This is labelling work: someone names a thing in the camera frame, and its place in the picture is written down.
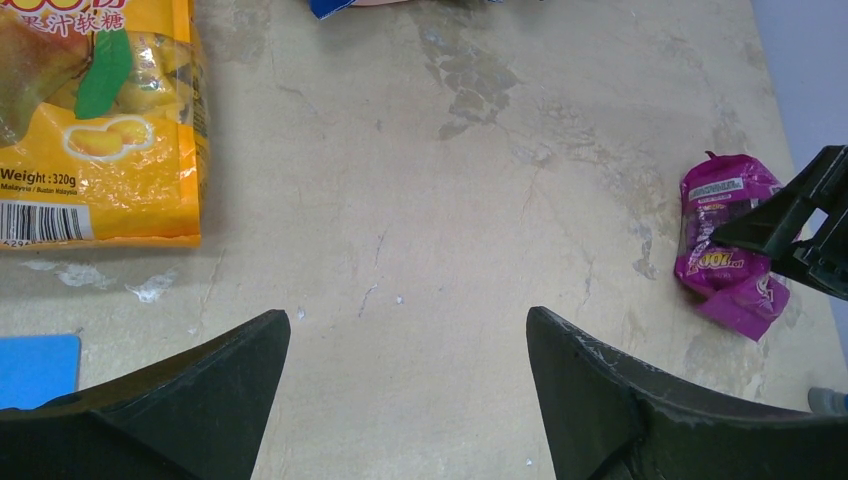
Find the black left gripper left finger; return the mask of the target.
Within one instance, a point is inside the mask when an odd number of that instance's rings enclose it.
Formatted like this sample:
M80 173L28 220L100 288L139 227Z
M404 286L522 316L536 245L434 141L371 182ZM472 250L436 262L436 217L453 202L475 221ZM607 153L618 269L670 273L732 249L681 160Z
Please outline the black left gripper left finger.
M1 412L4 479L248 479L291 328L269 310L32 410Z

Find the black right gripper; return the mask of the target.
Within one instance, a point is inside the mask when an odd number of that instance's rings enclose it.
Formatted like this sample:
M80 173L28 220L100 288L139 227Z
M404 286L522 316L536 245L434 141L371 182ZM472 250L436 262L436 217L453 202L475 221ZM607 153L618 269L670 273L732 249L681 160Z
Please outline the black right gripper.
M816 211L824 223L795 241ZM823 147L781 190L716 228L711 240L766 255L774 273L847 300L847 147Z

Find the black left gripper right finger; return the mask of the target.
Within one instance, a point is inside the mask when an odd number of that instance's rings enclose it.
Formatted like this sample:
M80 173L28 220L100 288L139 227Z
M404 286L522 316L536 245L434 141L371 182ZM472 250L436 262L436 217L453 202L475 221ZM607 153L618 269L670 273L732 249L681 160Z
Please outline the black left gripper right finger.
M710 390L544 307L529 361L559 479L843 479L847 421Z

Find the purple candy bag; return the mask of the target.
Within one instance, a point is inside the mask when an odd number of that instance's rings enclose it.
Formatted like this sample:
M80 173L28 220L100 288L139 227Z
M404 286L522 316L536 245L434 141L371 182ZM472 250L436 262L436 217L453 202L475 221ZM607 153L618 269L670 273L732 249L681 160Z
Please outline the purple candy bag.
M708 319L759 341L790 300L787 280L760 254L711 240L714 230L768 200L781 182L758 159L706 153L680 181L681 229L675 276L702 297Z

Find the blue candy bag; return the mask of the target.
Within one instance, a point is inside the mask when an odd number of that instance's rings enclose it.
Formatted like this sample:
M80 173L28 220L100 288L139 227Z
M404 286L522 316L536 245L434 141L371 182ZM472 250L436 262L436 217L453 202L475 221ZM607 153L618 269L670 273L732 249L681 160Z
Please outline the blue candy bag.
M308 5L313 15L323 20L336 12L353 5L356 0L309 0Z

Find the orange candy bag near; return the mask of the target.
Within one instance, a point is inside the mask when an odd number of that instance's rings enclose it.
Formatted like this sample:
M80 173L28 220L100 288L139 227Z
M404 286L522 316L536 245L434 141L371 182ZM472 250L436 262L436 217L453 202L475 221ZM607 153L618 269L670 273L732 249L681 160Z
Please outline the orange candy bag near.
M190 1L1 5L1 246L194 247L209 158Z

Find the pink three-tier shelf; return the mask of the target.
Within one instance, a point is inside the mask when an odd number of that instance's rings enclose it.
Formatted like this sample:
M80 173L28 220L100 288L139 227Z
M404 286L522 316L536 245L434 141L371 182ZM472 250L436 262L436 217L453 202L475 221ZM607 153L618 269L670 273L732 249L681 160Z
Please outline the pink three-tier shelf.
M355 0L353 2L354 7L377 7L383 5L392 5L397 3L408 2L409 0Z

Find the blue foam pad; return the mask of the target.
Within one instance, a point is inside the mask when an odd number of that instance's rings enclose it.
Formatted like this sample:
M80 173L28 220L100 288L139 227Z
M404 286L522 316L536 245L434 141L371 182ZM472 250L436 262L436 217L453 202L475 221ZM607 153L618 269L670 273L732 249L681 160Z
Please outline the blue foam pad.
M31 410L78 387L80 338L73 334L1 338L1 409Z

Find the small blue bottle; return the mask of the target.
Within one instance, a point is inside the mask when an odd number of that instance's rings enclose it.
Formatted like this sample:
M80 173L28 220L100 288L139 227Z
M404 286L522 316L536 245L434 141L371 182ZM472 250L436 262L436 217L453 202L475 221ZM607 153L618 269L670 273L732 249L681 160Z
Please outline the small blue bottle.
M811 387L807 393L810 410L818 415L846 416L847 394L830 388Z

